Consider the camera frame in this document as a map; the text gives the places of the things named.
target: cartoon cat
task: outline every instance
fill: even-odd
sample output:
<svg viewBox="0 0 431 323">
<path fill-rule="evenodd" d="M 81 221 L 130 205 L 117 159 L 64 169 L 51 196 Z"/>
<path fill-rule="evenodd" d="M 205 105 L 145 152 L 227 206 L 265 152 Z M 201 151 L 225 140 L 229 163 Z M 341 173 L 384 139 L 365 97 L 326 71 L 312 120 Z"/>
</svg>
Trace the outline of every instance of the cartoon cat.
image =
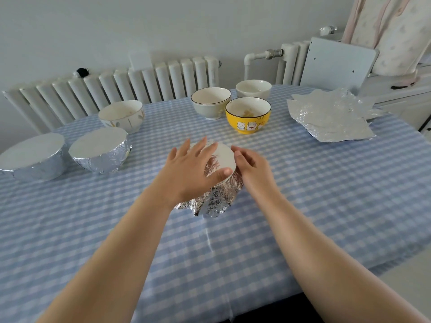
<svg viewBox="0 0 431 323">
<path fill-rule="evenodd" d="M 256 130 L 256 122 L 249 122 L 247 124 L 247 130 Z"/>
<path fill-rule="evenodd" d="M 239 129 L 239 130 L 245 130 L 245 123 L 238 121 L 238 123 L 237 123 L 237 129 Z"/>
</svg>

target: tablecloth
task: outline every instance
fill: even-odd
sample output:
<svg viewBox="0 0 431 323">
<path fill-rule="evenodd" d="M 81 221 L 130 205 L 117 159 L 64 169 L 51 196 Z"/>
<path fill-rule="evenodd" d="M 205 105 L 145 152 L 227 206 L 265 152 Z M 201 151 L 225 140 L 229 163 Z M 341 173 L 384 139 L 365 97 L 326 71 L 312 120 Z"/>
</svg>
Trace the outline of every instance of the tablecloth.
<svg viewBox="0 0 431 323">
<path fill-rule="evenodd" d="M 373 272 L 423 249 L 431 242 L 430 144 L 392 115 L 371 124 L 372 140 L 318 142 L 286 103 L 311 91 L 273 86 L 271 118 L 253 135 L 238 134 L 225 118 L 202 118 L 190 98 L 149 104 L 118 173 L 72 164 L 44 183 L 0 178 L 0 321 L 34 322 L 187 137 L 207 135 L 262 153 L 283 194 Z M 70 144 L 101 126 L 90 116 L 58 132 Z M 243 190 L 218 218 L 171 213 L 132 321 L 218 322 L 298 292 Z"/>
</svg>

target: forearm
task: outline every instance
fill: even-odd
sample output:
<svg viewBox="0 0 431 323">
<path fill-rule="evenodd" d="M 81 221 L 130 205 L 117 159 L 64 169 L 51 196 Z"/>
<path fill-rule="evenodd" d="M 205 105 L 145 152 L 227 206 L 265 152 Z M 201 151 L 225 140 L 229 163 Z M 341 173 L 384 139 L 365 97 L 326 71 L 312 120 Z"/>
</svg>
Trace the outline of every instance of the forearm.
<svg viewBox="0 0 431 323">
<path fill-rule="evenodd" d="M 130 321 L 172 210 L 151 188 L 136 199 L 39 323 Z"/>
<path fill-rule="evenodd" d="M 298 283 L 329 322 L 428 322 L 281 194 L 256 199 Z"/>
</svg>

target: person's left hand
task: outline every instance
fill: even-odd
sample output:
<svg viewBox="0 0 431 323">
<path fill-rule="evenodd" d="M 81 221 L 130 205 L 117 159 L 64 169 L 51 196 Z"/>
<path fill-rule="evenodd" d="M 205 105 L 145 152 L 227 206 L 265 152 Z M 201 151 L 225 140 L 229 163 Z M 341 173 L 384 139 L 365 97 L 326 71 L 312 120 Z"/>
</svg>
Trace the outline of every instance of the person's left hand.
<svg viewBox="0 0 431 323">
<path fill-rule="evenodd" d="M 232 174 L 231 168 L 218 169 L 208 177 L 204 174 L 205 165 L 217 149 L 217 143 L 204 149 L 206 144 L 204 137 L 190 151 L 190 139 L 178 150 L 174 147 L 164 168 L 152 182 L 150 188 L 168 197 L 172 207 L 202 196 Z"/>
</svg>

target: wall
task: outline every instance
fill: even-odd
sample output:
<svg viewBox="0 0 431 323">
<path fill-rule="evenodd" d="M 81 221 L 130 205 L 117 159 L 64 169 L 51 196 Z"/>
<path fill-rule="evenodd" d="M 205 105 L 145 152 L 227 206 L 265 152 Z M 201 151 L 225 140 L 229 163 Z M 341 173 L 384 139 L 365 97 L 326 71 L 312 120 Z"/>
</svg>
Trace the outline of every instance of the wall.
<svg viewBox="0 0 431 323">
<path fill-rule="evenodd" d="M 130 51 L 156 60 L 214 55 L 220 84 L 243 79 L 250 52 L 309 39 L 321 26 L 344 26 L 353 0 L 1 0 L 0 89 L 73 72 L 126 67 Z M 277 59 L 260 60 L 252 78 L 273 82 Z M 35 135 L 0 98 L 0 152 Z"/>
</svg>

